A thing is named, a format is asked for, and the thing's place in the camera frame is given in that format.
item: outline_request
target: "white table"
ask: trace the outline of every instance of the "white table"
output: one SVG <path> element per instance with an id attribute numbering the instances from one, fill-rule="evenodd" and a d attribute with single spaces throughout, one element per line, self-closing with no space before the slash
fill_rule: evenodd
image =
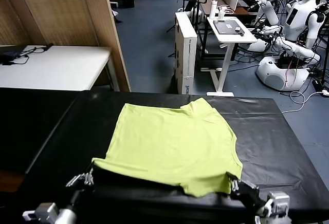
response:
<path id="1" fill-rule="evenodd" d="M 25 50 L 42 46 L 27 46 Z M 0 87 L 51 90 L 89 90 L 104 69 L 118 90 L 107 47 L 52 46 L 32 53 L 24 65 L 0 65 Z M 26 58 L 14 62 L 23 63 Z"/>
<path id="2" fill-rule="evenodd" d="M 217 19 L 210 19 L 207 18 L 208 22 L 214 31 L 217 40 L 221 43 L 220 47 L 224 48 L 227 47 L 225 57 L 224 57 L 224 62 L 222 68 L 216 68 L 216 69 L 202 69 L 201 71 L 208 71 L 211 74 L 212 82 L 215 86 L 216 92 L 208 92 L 208 96 L 234 96 L 232 92 L 223 92 L 223 87 L 227 75 L 228 68 L 230 66 L 230 61 L 234 49 L 234 45 L 236 43 L 255 43 L 257 42 L 257 39 L 254 37 L 253 34 L 241 23 L 240 20 L 238 20 L 236 17 L 229 17 L 226 16 L 224 17 L 224 20 L 234 20 L 237 22 L 237 24 L 240 26 L 241 30 L 244 31 L 244 36 L 237 35 L 237 34 L 232 34 L 232 35 L 227 35 L 227 34 L 219 34 L 215 25 L 214 21 Z M 217 78 L 216 72 L 220 71 L 220 77 L 219 79 Z"/>

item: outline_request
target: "wooden panel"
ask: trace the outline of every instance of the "wooden panel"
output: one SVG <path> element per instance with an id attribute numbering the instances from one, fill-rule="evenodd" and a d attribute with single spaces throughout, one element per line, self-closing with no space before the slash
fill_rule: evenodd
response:
<path id="1" fill-rule="evenodd" d="M 0 0 L 0 44 L 30 44 L 31 41 L 24 30 L 19 17 L 9 0 Z"/>
<path id="2" fill-rule="evenodd" d="M 25 175 L 0 170 L 0 192 L 16 192 Z"/>
<path id="3" fill-rule="evenodd" d="M 97 46 L 85 0 L 25 0 L 47 43 Z"/>
<path id="4" fill-rule="evenodd" d="M 121 91 L 130 91 L 117 28 L 109 0 L 86 0 L 95 27 L 99 46 L 112 49 L 112 59 Z"/>
<path id="5" fill-rule="evenodd" d="M 22 25 L 31 40 L 30 44 L 45 45 L 46 41 L 43 38 L 35 20 L 25 2 L 25 0 L 10 0 L 16 14 L 20 18 Z"/>

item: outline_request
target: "cardboard box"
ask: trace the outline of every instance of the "cardboard box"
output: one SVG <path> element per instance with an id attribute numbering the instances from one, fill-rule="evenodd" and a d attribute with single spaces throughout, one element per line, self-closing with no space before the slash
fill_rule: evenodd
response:
<path id="1" fill-rule="evenodd" d="M 197 35 L 185 12 L 176 12 L 175 26 L 175 77 L 178 93 L 193 91 Z"/>

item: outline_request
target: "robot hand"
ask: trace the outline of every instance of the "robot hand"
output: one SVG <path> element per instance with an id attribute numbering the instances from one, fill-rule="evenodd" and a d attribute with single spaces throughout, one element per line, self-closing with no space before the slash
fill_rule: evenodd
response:
<path id="1" fill-rule="evenodd" d="M 259 188 L 248 182 L 239 180 L 234 175 L 227 173 L 231 180 L 231 198 L 242 204 L 255 215 L 255 223 L 290 224 L 288 217 L 290 197 L 283 192 L 270 192 L 267 201 L 259 197 Z"/>

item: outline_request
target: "humanoid robot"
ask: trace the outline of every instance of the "humanoid robot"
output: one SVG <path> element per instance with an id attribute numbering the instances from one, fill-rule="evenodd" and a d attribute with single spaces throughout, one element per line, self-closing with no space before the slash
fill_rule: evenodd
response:
<path id="1" fill-rule="evenodd" d="M 320 56 L 312 51 L 312 47 L 325 21 L 324 7 L 327 8 L 327 2 L 317 5 L 316 0 L 287 4 L 288 15 L 284 27 L 267 28 L 277 27 L 285 34 L 273 40 L 273 47 L 285 52 L 261 60 L 256 71 L 261 82 L 280 91 L 297 91 L 302 87 L 308 77 L 304 66 L 320 61 Z M 299 45 L 298 39 L 304 32 L 307 33 L 305 43 Z"/>
<path id="2" fill-rule="evenodd" d="M 282 32 L 282 27 L 277 25 L 279 18 L 272 4 L 275 1 L 277 0 L 258 0 L 260 7 L 255 19 L 255 30 L 253 31 L 258 40 L 252 44 L 241 44 L 242 48 L 252 52 L 264 52 L 271 46 L 272 35 Z M 273 27 L 263 26 L 266 20 Z"/>

